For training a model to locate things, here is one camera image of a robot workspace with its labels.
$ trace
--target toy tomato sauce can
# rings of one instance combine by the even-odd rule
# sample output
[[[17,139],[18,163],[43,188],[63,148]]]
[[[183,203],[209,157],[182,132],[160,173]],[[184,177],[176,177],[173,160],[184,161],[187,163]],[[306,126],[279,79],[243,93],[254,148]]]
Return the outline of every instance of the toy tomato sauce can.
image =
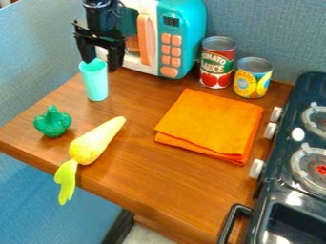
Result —
[[[230,85],[234,65],[235,42],[224,36],[202,41],[200,83],[212,89]]]
[[[272,72],[272,65],[265,59],[240,59],[234,77],[234,92],[245,98],[263,97],[270,85]]]

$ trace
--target gray wall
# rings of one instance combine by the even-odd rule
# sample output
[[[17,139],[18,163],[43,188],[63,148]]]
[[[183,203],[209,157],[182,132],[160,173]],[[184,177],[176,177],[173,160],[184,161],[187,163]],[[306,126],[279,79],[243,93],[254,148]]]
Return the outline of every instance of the gray wall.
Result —
[[[0,9],[0,126],[77,73],[71,20],[80,0]],[[59,206],[53,177],[0,153],[0,243],[100,243],[121,208],[76,189]]]
[[[274,79],[295,82],[305,71],[326,71],[325,0],[204,1],[208,35],[231,37],[238,58],[266,58]]]

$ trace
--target folded cloth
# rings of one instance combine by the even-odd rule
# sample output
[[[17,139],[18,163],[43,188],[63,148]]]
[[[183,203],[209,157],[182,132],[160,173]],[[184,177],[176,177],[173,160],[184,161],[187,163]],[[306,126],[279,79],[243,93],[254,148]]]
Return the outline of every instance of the folded cloth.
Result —
[[[263,109],[186,89],[154,128],[155,141],[245,165]]]

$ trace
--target orange button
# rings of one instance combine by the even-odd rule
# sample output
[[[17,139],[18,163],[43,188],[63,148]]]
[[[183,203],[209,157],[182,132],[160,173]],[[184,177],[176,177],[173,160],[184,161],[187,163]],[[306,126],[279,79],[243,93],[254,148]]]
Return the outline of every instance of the orange button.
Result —
[[[172,54],[174,57],[181,56],[181,49],[180,48],[172,48]]]
[[[182,43],[182,37],[180,35],[174,35],[172,38],[172,43],[174,46],[181,46]]]
[[[162,45],[162,49],[161,50],[162,50],[163,54],[169,55],[170,54],[170,51],[171,51],[171,48],[170,48],[170,46]]]
[[[164,65],[170,65],[170,61],[171,61],[171,57],[170,56],[165,56],[165,55],[162,56],[162,63]]]
[[[180,67],[181,65],[181,59],[180,58],[176,58],[176,57],[173,57],[172,60],[171,60],[171,65],[173,67]]]
[[[167,33],[162,34],[161,35],[161,41],[164,44],[170,44],[171,43],[171,35],[170,34],[167,34]]]
[[[161,73],[171,78],[175,78],[178,75],[177,69],[169,68],[169,67],[162,67]]]

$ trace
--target toy carrot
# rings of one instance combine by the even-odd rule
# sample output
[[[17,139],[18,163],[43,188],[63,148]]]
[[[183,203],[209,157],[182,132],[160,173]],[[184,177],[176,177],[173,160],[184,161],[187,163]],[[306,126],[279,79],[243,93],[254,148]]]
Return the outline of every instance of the toy carrot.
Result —
[[[119,116],[74,139],[69,146],[71,160],[63,163],[54,175],[54,182],[61,184],[58,201],[65,205],[71,200],[75,189],[78,164],[89,165],[107,148],[125,124],[126,118]]]

